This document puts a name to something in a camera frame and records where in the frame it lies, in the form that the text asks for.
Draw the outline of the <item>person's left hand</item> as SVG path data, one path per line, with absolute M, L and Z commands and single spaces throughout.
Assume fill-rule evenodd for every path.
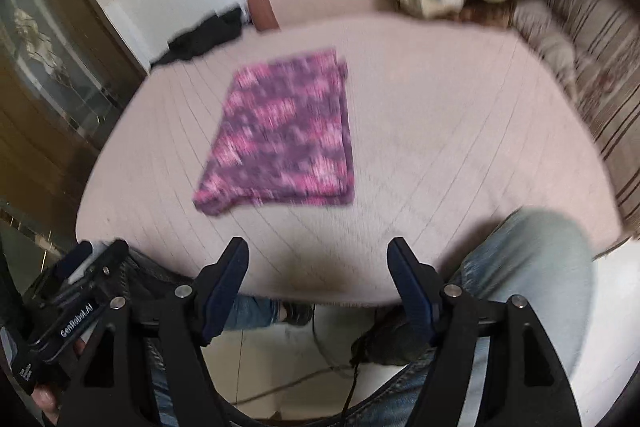
M 43 377 L 36 381 L 32 401 L 42 414 L 43 425 L 58 425 L 61 405 L 69 387 L 70 376 L 56 365 L 47 366 Z

